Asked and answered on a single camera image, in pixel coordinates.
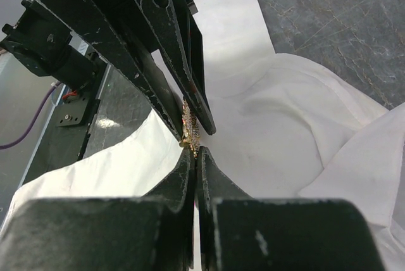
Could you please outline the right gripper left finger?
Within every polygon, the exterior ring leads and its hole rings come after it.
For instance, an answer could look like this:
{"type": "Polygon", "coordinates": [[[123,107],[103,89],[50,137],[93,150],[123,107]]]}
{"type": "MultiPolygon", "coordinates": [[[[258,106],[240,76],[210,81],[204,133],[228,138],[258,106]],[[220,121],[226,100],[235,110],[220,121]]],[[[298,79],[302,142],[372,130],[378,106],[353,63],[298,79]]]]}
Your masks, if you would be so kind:
{"type": "Polygon", "coordinates": [[[193,262],[194,155],[138,198],[25,203],[1,237],[2,270],[188,270],[193,262]]]}

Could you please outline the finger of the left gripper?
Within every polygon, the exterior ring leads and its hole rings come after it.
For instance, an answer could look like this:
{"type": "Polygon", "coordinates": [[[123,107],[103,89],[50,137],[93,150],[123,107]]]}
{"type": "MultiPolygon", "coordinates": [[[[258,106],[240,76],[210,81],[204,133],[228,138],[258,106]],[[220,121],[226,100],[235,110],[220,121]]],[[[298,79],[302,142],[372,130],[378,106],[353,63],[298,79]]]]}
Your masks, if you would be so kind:
{"type": "Polygon", "coordinates": [[[182,116],[147,50],[154,36],[134,0],[39,0],[140,90],[176,140],[182,116]]]}
{"type": "Polygon", "coordinates": [[[135,0],[154,34],[167,69],[204,130],[216,126],[205,90],[203,37],[194,0],[135,0]]]}

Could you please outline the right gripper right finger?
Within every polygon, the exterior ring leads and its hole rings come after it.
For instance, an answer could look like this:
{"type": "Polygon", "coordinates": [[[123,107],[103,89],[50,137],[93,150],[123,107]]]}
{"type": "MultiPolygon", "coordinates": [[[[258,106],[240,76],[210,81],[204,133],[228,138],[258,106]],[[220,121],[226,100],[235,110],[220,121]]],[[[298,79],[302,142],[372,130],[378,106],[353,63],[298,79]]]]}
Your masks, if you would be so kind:
{"type": "Polygon", "coordinates": [[[197,166],[203,270],[383,270],[359,210],[339,199],[254,199],[201,147],[197,166]]]}

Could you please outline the flower brooch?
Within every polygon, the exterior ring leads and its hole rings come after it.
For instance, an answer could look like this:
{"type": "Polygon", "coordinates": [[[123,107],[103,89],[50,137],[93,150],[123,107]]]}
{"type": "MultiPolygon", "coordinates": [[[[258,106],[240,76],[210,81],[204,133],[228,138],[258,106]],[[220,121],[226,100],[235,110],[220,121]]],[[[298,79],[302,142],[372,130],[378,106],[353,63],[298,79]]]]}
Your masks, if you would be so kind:
{"type": "Polygon", "coordinates": [[[181,148],[189,147],[196,160],[201,146],[201,137],[197,117],[193,114],[187,100],[182,100],[182,138],[179,141],[181,148]]]}

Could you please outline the white button shirt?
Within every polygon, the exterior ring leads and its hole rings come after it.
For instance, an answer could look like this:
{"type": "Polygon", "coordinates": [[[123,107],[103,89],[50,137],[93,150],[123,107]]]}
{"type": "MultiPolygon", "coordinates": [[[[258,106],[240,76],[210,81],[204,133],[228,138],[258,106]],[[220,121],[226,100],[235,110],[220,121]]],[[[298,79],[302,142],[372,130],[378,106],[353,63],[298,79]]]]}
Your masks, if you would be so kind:
{"type": "MultiPolygon", "coordinates": [[[[383,270],[403,270],[404,107],[387,110],[324,66],[276,53],[257,0],[194,2],[216,126],[209,135],[197,119],[200,148],[254,199],[350,202],[371,231],[383,270]]],[[[183,96],[160,52],[152,57],[182,112],[183,96]]],[[[31,200],[142,197],[190,150],[179,141],[152,108],[122,142],[21,186],[1,237],[31,200]]],[[[190,269],[203,270],[196,161],[190,269]]]]}

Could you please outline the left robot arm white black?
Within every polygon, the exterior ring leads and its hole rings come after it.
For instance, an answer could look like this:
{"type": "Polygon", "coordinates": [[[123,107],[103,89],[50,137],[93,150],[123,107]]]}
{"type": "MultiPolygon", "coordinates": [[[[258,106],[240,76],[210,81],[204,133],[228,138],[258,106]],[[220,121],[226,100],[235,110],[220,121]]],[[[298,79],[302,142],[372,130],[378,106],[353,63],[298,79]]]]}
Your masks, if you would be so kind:
{"type": "Polygon", "coordinates": [[[152,53],[159,51],[191,112],[216,132],[205,93],[203,38],[193,0],[34,0],[1,46],[32,73],[52,76],[82,92],[96,66],[70,47],[77,34],[129,80],[172,134],[183,135],[182,112],[152,53]]]}

